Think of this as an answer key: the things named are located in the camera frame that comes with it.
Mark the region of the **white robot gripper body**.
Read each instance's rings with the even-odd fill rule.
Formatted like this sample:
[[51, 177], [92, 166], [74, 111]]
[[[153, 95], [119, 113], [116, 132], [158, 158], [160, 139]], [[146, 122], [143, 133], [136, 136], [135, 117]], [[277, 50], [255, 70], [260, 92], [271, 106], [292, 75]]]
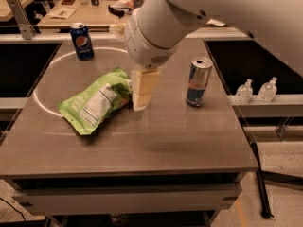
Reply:
[[178, 46], [161, 48], [145, 38], [137, 22], [139, 9], [135, 9], [124, 28], [124, 40], [130, 58], [135, 64], [153, 69], [165, 64]]

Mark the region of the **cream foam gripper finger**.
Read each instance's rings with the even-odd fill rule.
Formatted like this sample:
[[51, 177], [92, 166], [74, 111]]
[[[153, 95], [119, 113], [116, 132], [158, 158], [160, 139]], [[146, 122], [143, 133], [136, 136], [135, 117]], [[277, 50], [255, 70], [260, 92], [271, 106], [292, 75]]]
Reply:
[[115, 35], [120, 41], [125, 41], [125, 23], [111, 24], [109, 27], [109, 32]]
[[135, 111], [142, 111], [149, 105], [159, 79], [160, 71], [158, 69], [132, 71], [132, 100]]

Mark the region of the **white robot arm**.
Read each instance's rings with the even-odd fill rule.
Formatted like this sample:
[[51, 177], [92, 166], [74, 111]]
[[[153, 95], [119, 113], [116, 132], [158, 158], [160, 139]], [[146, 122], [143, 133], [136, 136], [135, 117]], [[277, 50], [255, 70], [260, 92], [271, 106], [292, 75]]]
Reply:
[[145, 0], [109, 31], [137, 65], [156, 68], [191, 32], [216, 20], [237, 28], [294, 69], [303, 70], [303, 0]]

